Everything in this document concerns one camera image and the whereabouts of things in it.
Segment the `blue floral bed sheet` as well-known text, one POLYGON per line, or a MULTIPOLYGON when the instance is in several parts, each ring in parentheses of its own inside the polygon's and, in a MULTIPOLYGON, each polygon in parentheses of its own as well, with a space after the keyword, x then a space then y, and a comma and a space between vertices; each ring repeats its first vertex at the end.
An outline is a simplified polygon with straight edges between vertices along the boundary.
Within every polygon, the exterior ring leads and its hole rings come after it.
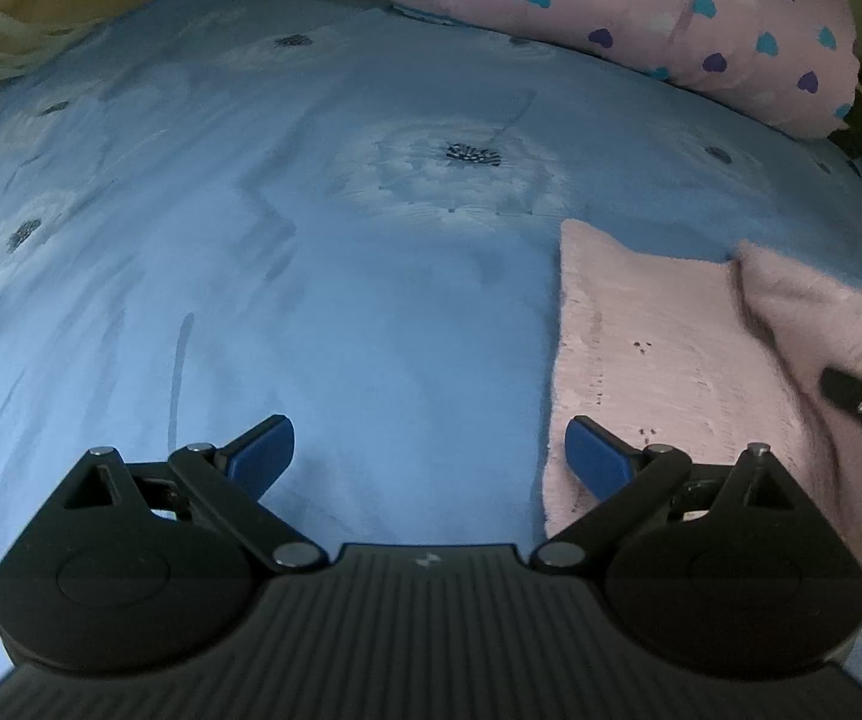
POLYGON ((862 284, 835 146, 385 0, 157 0, 3 86, 0 559, 94 445, 273 413, 325 548, 534 546, 568 218, 862 284))

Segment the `pink heart-patterned rolled quilt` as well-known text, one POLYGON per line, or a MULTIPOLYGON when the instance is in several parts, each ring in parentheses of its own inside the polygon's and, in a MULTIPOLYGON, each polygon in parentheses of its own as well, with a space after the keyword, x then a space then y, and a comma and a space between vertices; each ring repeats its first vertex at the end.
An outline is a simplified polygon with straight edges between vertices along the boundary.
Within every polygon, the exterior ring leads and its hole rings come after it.
POLYGON ((390 0, 410 15, 581 50, 789 137, 841 128, 859 85, 848 0, 390 0))

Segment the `pink knitted sweater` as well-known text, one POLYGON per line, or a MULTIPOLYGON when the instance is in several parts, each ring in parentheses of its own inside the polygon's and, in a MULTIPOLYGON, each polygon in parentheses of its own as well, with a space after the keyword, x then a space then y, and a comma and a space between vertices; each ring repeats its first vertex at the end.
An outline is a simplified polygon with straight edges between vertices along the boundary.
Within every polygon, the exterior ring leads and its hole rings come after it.
POLYGON ((827 367, 862 380, 862 289, 750 242, 726 263, 671 259, 576 220, 559 263, 547 533, 602 499, 564 460, 564 429, 586 415, 699 463, 765 442, 862 567, 862 429, 818 388, 827 367))

